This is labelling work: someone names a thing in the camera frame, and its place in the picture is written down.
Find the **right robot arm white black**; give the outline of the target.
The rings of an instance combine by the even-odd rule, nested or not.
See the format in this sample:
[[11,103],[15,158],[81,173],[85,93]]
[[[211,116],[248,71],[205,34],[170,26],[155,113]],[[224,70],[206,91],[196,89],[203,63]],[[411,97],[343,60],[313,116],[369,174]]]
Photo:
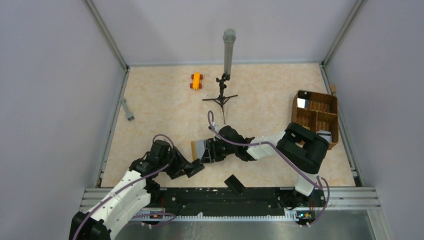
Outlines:
[[318,173],[329,150],[329,142],[315,132],[292,122],[287,128],[267,137],[243,137],[230,125],[213,123],[209,130],[212,138],[194,141],[193,158],[201,163],[217,163],[229,155],[242,161],[257,161],[270,156],[280,156],[297,172],[293,200],[307,206],[318,187]]

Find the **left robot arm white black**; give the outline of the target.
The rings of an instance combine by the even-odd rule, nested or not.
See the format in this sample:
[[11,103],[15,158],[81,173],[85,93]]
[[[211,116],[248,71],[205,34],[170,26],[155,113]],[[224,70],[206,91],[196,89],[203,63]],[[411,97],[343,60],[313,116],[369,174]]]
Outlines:
[[148,181],[165,172],[171,179],[192,170],[173,143],[156,139],[144,156],[134,160],[118,184],[88,211],[71,220],[71,240],[113,240],[142,208],[160,202],[160,193],[147,187]]

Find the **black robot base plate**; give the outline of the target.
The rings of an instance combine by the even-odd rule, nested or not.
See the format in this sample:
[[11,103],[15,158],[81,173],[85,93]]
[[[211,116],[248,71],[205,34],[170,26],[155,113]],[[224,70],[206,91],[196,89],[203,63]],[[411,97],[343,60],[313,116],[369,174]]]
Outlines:
[[178,217],[266,217],[284,216],[289,211],[321,208],[326,202],[323,190],[314,189],[310,196],[285,187],[247,187],[237,195],[228,187],[161,188],[152,179],[145,190],[151,195],[148,205]]

